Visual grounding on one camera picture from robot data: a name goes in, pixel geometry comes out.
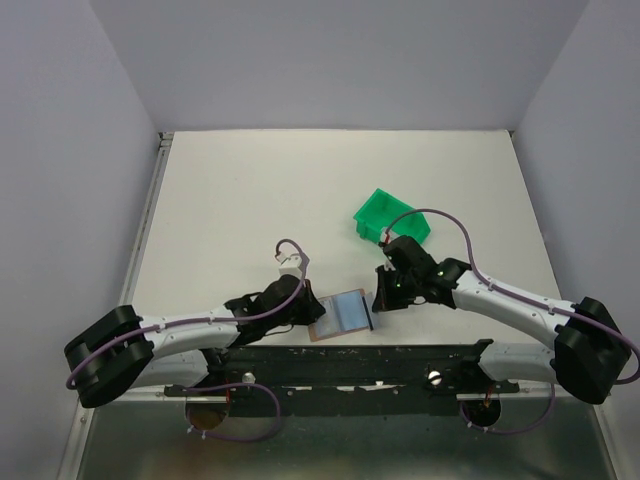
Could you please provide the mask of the silver VIP credit card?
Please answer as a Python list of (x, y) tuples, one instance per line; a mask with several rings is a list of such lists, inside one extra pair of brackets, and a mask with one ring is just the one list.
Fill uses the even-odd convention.
[(330, 338), (342, 332), (341, 315), (336, 296), (320, 301), (325, 313), (309, 327), (310, 337), (315, 341)]

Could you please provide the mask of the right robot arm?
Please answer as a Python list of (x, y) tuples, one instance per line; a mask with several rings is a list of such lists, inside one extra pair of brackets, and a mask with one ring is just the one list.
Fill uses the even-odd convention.
[(600, 405), (631, 357), (611, 314), (593, 298), (571, 303), (483, 280), (461, 260), (436, 262), (409, 236), (381, 248), (386, 261), (376, 269), (374, 311), (438, 304), (483, 315), (538, 341), (537, 346), (492, 342), (464, 362), (460, 379), (471, 391), (494, 381), (530, 380), (559, 385)]

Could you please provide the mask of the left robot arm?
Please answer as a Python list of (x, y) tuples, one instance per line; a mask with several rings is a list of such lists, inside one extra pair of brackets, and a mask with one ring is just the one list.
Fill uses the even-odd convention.
[(64, 347), (70, 369), (66, 388), (85, 408), (106, 405), (135, 387), (175, 384), (214, 393), (220, 368), (207, 360), (183, 373), (154, 371), (160, 360), (189, 352), (233, 349), (257, 342), (281, 326), (308, 326), (326, 313), (308, 279), (283, 274), (265, 290), (222, 306), (182, 316), (143, 316), (131, 305), (105, 314)]

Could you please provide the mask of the green plastic bin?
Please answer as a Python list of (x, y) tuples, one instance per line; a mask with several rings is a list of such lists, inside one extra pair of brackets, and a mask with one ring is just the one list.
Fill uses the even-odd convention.
[[(355, 231), (361, 239), (377, 244), (386, 239), (386, 228), (410, 210), (411, 206), (378, 188), (354, 214)], [(419, 214), (413, 214), (395, 223), (390, 236), (407, 235), (421, 244), (430, 234), (431, 227), (427, 220)]]

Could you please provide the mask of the tan leather card holder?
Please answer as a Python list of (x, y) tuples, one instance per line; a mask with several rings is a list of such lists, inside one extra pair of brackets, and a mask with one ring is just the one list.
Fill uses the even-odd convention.
[(367, 330), (370, 327), (366, 297), (362, 290), (326, 296), (319, 302), (325, 313), (308, 327), (312, 342)]

